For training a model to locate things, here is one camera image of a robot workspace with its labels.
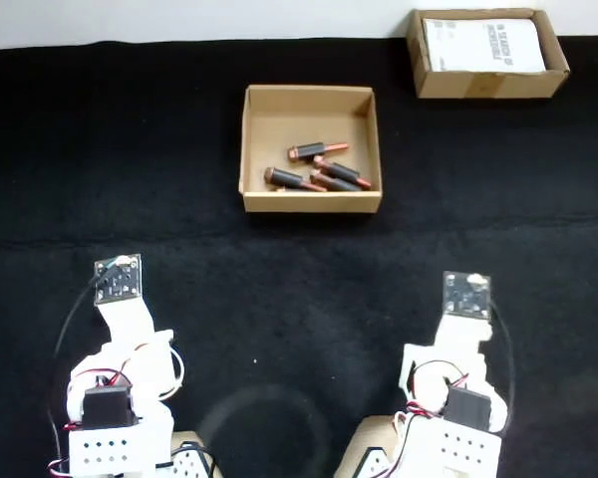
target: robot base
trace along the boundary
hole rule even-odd
[[[368,465],[373,461],[376,463],[376,458],[381,458],[377,449],[383,449],[392,455],[398,445],[392,418],[370,416],[361,422],[346,449],[335,478],[374,476],[360,473],[366,473],[364,470]],[[414,417],[401,468],[394,476],[495,478],[500,444],[500,438],[490,433],[439,418]]]
[[[72,464],[72,476],[76,478],[109,477],[111,475],[106,470],[111,469],[112,463],[121,462],[125,464],[127,470],[133,469],[133,471],[124,473],[125,478],[222,477],[218,467],[214,468],[213,476],[210,477],[211,458],[194,450],[177,453],[172,457],[170,466],[151,467],[150,472],[143,471],[142,444],[133,443],[132,438],[124,436],[124,431],[123,428],[118,428],[72,432],[72,439],[79,439],[84,442],[83,448],[85,450],[79,458],[74,458],[76,463]],[[203,446],[203,442],[195,432],[182,431],[172,435],[170,448],[174,450],[181,446],[183,442],[196,442]]]

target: red wire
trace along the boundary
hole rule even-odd
[[[148,343],[139,344],[137,347],[135,347],[135,349],[133,350],[133,352],[137,352],[143,346],[147,346],[147,345],[148,345]],[[131,358],[127,358],[126,360],[124,360],[122,362],[122,366],[120,367],[120,370],[115,375],[113,375],[111,377],[111,379],[109,380],[109,383],[111,385],[115,385],[116,383],[118,383],[118,380],[120,379],[120,375],[122,375],[122,372],[124,371],[124,367],[127,366],[127,363],[129,363],[130,360],[131,360]]]

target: black cable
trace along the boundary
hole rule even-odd
[[[96,282],[98,281],[98,277],[99,276],[97,276],[97,275],[93,276],[93,278],[91,278],[91,280],[89,281],[87,286],[82,290],[82,292],[80,293],[80,295],[78,296],[76,301],[73,303],[73,306],[71,307],[71,310],[69,311],[69,314],[67,314],[67,317],[65,317],[64,323],[62,324],[62,327],[60,328],[60,332],[58,333],[58,337],[56,338],[56,344],[53,347],[53,354],[51,355],[51,377],[49,379],[49,394],[50,395],[51,395],[51,392],[53,391],[53,382],[55,381],[58,356],[60,355],[60,350],[62,349],[62,343],[64,342],[64,337],[67,333],[67,329],[69,328],[69,325],[71,324],[71,321],[73,320],[73,317],[75,316],[76,311],[84,302],[85,298],[87,297],[87,294],[89,294],[89,291],[91,291],[91,289],[93,289]],[[62,460],[63,459],[62,458],[62,446],[60,444],[60,435],[58,433],[58,426],[56,425],[56,421],[53,418],[53,412],[51,411],[51,396],[49,396],[49,398],[47,400],[47,419],[49,420],[49,424],[51,425],[51,431],[53,433],[53,439],[54,439],[55,447],[56,447],[56,458],[58,460]],[[60,471],[64,471],[63,465],[64,465],[64,463],[60,463],[60,466],[59,466]]]
[[[500,430],[500,435],[505,436],[509,430],[511,420],[513,419],[514,415],[514,403],[516,401],[516,363],[514,361],[514,349],[513,342],[511,340],[511,334],[509,333],[507,324],[503,320],[502,315],[498,310],[498,306],[494,300],[491,301],[491,310],[500,324],[500,329],[502,330],[505,343],[507,344],[507,373],[509,379],[509,385],[507,386],[507,418],[505,419],[505,424]]]
[[[170,452],[170,457],[172,458],[177,453],[181,453],[182,451],[195,451],[201,452],[204,455],[208,455],[212,460],[210,462],[210,471],[208,472],[208,477],[212,478],[215,473],[215,465],[217,464],[217,460],[215,459],[215,455],[213,455],[208,448],[201,446],[199,443],[195,441],[184,441],[180,447],[175,448]]]

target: cardboard box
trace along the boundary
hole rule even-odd
[[[377,212],[382,197],[379,133],[370,88],[254,85],[246,90],[239,192],[248,212]],[[266,167],[308,178],[311,166],[291,163],[289,147],[347,142],[326,159],[361,172],[373,188],[360,192],[275,192]]]
[[[355,476],[358,466],[370,447],[383,448],[390,460],[397,446],[397,432],[392,426],[392,415],[368,416],[357,427],[348,448],[339,463],[334,478]]]
[[[546,72],[475,73],[433,72],[426,43],[423,19],[483,20],[527,18],[536,25]],[[419,98],[551,98],[569,76],[547,14],[528,8],[494,10],[414,10],[407,34],[408,50]]]

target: wire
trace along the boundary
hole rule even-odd
[[[115,385],[117,383],[117,381],[113,383],[114,376],[121,376],[124,380],[126,380],[129,383],[129,386],[133,386],[129,378],[126,375],[124,375],[120,370],[115,370],[114,368],[89,368],[88,370],[82,370],[80,373],[74,376],[69,382],[68,387],[71,386],[71,382],[73,380],[75,380],[77,377],[81,375],[84,375],[85,373],[113,373],[114,375],[111,378],[109,378],[109,385]]]
[[[144,344],[139,344],[137,347],[134,348],[133,352],[137,352],[139,349],[141,349],[144,346],[147,346],[149,343],[146,342]],[[131,356],[129,358],[127,358],[126,360],[124,360],[122,362],[122,366],[120,367],[120,370],[111,377],[110,380],[110,384],[111,385],[115,385],[118,383],[118,380],[120,379],[120,376],[124,376],[124,374],[122,373],[122,371],[124,370],[124,367],[127,366],[127,363],[129,363],[129,361],[131,361],[131,359],[133,358],[133,354],[131,354]]]
[[[214,476],[217,460],[215,459],[215,455],[210,453],[210,450],[208,450],[208,448],[201,446],[199,443],[197,443],[195,441],[184,441],[180,447],[175,448],[174,450],[172,450],[170,452],[170,457],[172,458],[177,453],[181,453],[183,451],[196,451],[196,452],[201,452],[204,455],[208,455],[211,460],[210,471],[208,472],[208,478],[212,478]]]
[[[412,415],[412,418],[410,418],[410,421],[408,422],[408,426],[406,427],[406,432],[403,435],[401,435],[401,433],[399,432],[399,421],[398,420],[400,420],[401,418],[404,418],[405,416],[406,415],[402,411],[398,411],[395,414],[395,417],[393,418],[393,425],[395,426],[395,429],[397,430],[397,434],[401,438],[401,446],[399,449],[399,455],[397,456],[397,458],[391,465],[389,465],[387,468],[380,471],[376,475],[372,475],[370,478],[388,478],[388,477],[392,476],[394,474],[394,472],[399,469],[399,466],[401,465],[401,460],[403,459],[403,455],[406,450],[406,442],[408,441],[408,435],[410,434],[410,426],[412,425],[412,422],[415,418],[418,418],[419,416],[422,416],[422,415],[417,415],[417,414]]]
[[[505,424],[500,430],[500,435],[505,436],[505,434],[507,434],[507,431],[509,430],[511,420],[513,419],[514,415],[514,403],[516,401],[516,363],[514,361],[514,348],[513,342],[511,340],[511,334],[509,333],[507,324],[503,320],[502,315],[498,310],[498,305],[494,300],[491,301],[491,309],[493,311],[493,315],[496,317],[498,323],[500,324],[500,329],[502,330],[502,334],[507,345],[507,378],[509,379],[509,385],[507,387],[507,418],[505,419]]]
[[[420,365],[417,365],[414,367],[414,369],[412,370],[412,373],[410,373],[410,378],[409,381],[412,381],[412,398],[413,399],[417,399],[417,394],[415,393],[415,374],[417,373],[417,371],[419,371],[420,368],[429,365],[430,363],[446,363],[448,365],[451,365],[454,367],[454,369],[456,371],[458,371],[458,373],[460,373],[460,378],[458,380],[461,380],[464,376],[466,376],[466,373],[463,373],[460,368],[458,368],[458,366],[455,363],[452,363],[449,360],[443,360],[440,358],[435,358],[433,360],[428,360],[428,361],[424,361],[423,363],[421,363]]]
[[[71,321],[73,320],[73,317],[75,316],[76,311],[82,305],[85,298],[87,297],[87,294],[89,294],[89,291],[91,291],[91,289],[97,283],[98,278],[99,278],[98,275],[94,275],[91,278],[91,280],[89,281],[87,286],[82,290],[82,292],[80,293],[80,295],[78,296],[76,301],[73,303],[73,306],[71,307],[71,310],[69,311],[69,314],[67,314],[67,317],[65,318],[64,323],[62,324],[62,327],[60,328],[60,332],[58,333],[58,337],[56,338],[55,346],[53,347],[53,355],[51,356],[51,364],[52,364],[51,371],[52,372],[51,372],[51,377],[49,379],[49,394],[51,394],[52,389],[53,389],[53,382],[55,381],[55,373],[56,373],[56,363],[58,360],[58,356],[60,354],[60,350],[62,348],[62,343],[64,342],[65,334],[67,333],[67,329],[69,328],[69,325],[71,324]],[[56,425],[56,421],[53,418],[53,412],[51,411],[51,396],[49,396],[49,398],[47,400],[47,419],[49,420],[49,424],[51,425],[51,431],[53,433],[54,444],[56,447],[56,457],[57,457],[56,461],[60,460],[60,461],[58,461],[58,464],[61,465],[61,469],[62,469],[62,464],[64,464],[64,462],[62,461],[62,446],[60,445],[60,436],[58,434],[58,426]]]
[[[177,393],[177,391],[183,385],[183,375],[185,372],[185,368],[183,366],[183,360],[181,359],[181,355],[178,354],[177,351],[173,347],[170,348],[170,353],[172,354],[173,357],[175,357],[175,359],[177,360],[177,364],[179,365],[179,376],[175,379],[172,389],[167,391],[166,393],[160,395],[159,400],[167,400],[167,399],[171,398],[173,395],[175,395]]]
[[[439,358],[435,358],[434,360],[428,360],[428,361],[424,361],[423,363],[421,363],[420,365],[415,366],[415,369],[412,370],[412,375],[414,375],[417,371],[419,371],[419,368],[425,366],[425,365],[429,365],[430,363],[436,363],[436,362],[440,362],[440,363],[447,363],[448,365],[451,365],[454,367],[454,369],[456,369],[456,371],[458,371],[458,373],[460,373],[460,376],[463,376],[464,373],[462,371],[460,371],[460,368],[458,368],[458,366],[456,366],[455,363],[452,363],[449,360],[441,360]]]
[[[49,473],[51,473],[53,476],[71,478],[73,475],[71,475],[70,473],[63,473],[61,471],[55,470],[56,466],[63,465],[65,463],[69,463],[69,458],[60,458],[59,460],[53,460],[51,463],[47,465],[47,470],[49,470]]]

